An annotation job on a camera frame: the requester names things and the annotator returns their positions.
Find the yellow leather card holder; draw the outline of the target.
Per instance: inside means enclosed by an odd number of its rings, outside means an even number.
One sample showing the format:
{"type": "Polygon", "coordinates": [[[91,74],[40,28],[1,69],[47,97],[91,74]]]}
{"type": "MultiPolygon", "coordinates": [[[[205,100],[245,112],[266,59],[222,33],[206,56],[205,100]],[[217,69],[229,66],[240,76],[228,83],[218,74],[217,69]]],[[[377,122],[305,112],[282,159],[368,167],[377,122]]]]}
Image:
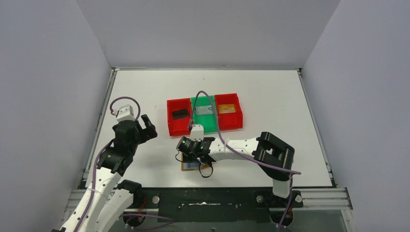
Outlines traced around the yellow leather card holder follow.
{"type": "Polygon", "coordinates": [[[181,171],[195,171],[199,169],[210,168],[208,164],[203,164],[198,161],[189,161],[188,157],[185,154],[181,154],[181,171]]]}

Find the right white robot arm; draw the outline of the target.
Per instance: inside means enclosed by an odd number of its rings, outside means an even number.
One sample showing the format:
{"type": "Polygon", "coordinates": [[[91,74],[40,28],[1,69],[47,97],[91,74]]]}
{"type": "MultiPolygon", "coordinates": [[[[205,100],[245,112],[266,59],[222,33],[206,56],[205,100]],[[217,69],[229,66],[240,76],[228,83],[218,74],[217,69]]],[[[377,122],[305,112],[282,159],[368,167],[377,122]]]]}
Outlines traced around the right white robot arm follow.
{"type": "Polygon", "coordinates": [[[189,162],[212,166],[222,160],[246,160],[256,163],[272,179],[274,196],[288,198],[292,177],[301,172],[292,169],[295,149],[274,134],[263,131],[245,140],[223,140],[215,137],[194,139],[183,136],[177,151],[189,162]]]}

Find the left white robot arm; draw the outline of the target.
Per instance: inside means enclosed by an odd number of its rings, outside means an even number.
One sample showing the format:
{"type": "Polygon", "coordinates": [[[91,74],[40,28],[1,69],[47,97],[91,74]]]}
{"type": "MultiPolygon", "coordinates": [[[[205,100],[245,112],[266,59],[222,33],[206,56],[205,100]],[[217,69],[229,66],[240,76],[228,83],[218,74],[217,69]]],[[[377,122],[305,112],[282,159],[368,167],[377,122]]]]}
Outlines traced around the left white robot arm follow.
{"type": "Polygon", "coordinates": [[[141,184],[122,180],[140,144],[158,136],[147,115],[139,121],[123,120],[113,126],[114,138],[97,155],[92,181],[60,232],[107,232],[134,202],[141,184]]]}

